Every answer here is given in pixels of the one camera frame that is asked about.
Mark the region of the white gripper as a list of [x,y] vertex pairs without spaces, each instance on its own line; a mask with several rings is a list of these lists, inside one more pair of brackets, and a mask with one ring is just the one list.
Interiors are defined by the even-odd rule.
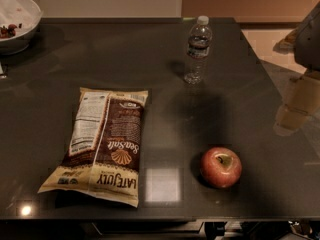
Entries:
[[287,85],[274,124],[280,136],[296,132],[320,108],[320,72],[307,70]]

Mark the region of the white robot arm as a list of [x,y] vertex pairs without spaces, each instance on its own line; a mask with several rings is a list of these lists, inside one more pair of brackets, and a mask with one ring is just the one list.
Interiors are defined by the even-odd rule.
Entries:
[[280,136],[296,132],[320,108],[320,2],[298,26],[293,51],[306,71],[289,80],[274,124]]

